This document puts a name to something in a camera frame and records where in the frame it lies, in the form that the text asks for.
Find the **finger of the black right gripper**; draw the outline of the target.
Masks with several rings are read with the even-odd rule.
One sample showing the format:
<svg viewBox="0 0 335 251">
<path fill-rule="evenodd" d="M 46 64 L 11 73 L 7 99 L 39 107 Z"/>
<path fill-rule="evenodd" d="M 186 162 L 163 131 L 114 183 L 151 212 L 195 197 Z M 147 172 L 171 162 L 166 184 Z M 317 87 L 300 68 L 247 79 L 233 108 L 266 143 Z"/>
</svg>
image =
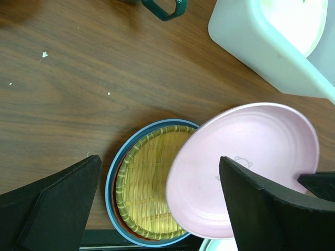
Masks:
<svg viewBox="0 0 335 251">
<path fill-rule="evenodd" d="M 335 174 L 332 172 L 316 172 L 314 174 L 300 174 L 298 182 L 316 197 L 334 202 Z"/>
</svg>

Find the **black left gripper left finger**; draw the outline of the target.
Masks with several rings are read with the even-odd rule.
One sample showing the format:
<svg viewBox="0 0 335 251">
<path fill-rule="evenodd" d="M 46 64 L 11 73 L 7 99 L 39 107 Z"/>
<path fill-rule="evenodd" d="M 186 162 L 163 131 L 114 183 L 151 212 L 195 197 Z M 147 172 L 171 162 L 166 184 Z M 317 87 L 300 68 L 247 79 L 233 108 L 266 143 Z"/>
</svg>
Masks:
<svg viewBox="0 0 335 251">
<path fill-rule="evenodd" d="M 1 195 L 1 250 L 78 250 L 102 160 L 78 163 Z"/>
</svg>

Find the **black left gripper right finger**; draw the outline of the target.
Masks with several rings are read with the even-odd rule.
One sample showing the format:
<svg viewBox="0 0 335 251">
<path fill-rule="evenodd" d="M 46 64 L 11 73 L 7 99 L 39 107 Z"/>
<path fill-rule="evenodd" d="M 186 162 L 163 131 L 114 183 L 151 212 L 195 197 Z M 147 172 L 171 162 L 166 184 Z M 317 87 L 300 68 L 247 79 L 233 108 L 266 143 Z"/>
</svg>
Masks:
<svg viewBox="0 0 335 251">
<path fill-rule="evenodd" d="M 220 182 L 238 250 L 334 250 L 334 202 L 291 190 L 228 157 Z"/>
</svg>

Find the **woven bamboo tray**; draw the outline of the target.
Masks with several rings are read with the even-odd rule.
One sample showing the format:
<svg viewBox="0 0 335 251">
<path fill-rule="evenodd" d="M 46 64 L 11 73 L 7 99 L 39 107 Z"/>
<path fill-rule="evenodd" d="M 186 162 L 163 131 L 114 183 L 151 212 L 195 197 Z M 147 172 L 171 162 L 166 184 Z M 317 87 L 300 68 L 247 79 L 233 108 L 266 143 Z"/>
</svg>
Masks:
<svg viewBox="0 0 335 251">
<path fill-rule="evenodd" d="M 140 236 L 169 241 L 187 232 L 174 220 L 165 190 L 172 163 L 195 128 L 175 124 L 142 136 L 127 152 L 116 180 L 119 213 Z"/>
</svg>

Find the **blue plate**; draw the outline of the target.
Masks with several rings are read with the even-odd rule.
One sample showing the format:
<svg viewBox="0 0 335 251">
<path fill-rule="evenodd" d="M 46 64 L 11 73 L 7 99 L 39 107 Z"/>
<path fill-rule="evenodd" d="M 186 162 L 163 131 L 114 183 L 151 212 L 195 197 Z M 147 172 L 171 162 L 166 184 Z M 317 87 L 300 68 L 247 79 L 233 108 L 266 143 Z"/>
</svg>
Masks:
<svg viewBox="0 0 335 251">
<path fill-rule="evenodd" d="M 160 120 L 154 123 L 151 123 L 145 127 L 143 127 L 142 129 L 140 129 L 139 131 L 137 131 L 136 133 L 134 133 L 124 144 L 123 146 L 118 150 L 118 152 L 116 153 L 108 174 L 107 174 L 107 178 L 106 178 L 106 183 L 105 183 L 105 205 L 106 205 L 106 210 L 107 210 L 107 214 L 109 219 L 111 220 L 113 226 L 115 227 L 115 229 L 124 237 L 130 237 L 130 235 L 128 235 L 126 233 L 125 230 L 121 229 L 121 226 L 119 225 L 119 223 L 117 223 L 117 219 L 115 214 L 113 213 L 113 208 L 112 208 L 112 200 L 111 200 L 111 188 L 112 188 L 112 179 L 113 179 L 113 175 L 115 174 L 115 169 L 117 167 L 117 164 L 119 163 L 120 159 L 127 154 L 127 152 L 130 150 L 130 148 L 144 135 L 146 135 L 149 132 L 152 132 L 153 130 L 156 130 L 160 127 L 164 127 L 164 126 L 171 126 L 171 125 L 175 125 L 175 124 L 181 124 L 181 125 L 185 125 L 185 126 L 191 126 L 193 128 L 195 128 L 195 131 L 198 129 L 198 125 L 187 121 L 187 120 L 182 120 L 182 119 L 165 119 L 165 120 Z M 185 238 L 186 236 L 191 235 L 189 232 L 187 232 L 184 236 L 182 237 L 178 237 L 178 238 L 174 238 L 172 240 L 180 240 Z"/>
</svg>

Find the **cream green branch plate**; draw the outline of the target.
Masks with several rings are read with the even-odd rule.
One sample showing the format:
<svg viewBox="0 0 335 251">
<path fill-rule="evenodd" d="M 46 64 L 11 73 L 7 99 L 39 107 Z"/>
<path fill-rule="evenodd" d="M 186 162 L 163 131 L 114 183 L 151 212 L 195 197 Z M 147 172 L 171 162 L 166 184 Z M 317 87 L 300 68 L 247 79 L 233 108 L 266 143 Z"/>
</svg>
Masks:
<svg viewBox="0 0 335 251">
<path fill-rule="evenodd" d="M 327 19 L 327 0 L 262 0 L 265 19 L 301 54 L 308 57 L 318 45 Z"/>
</svg>

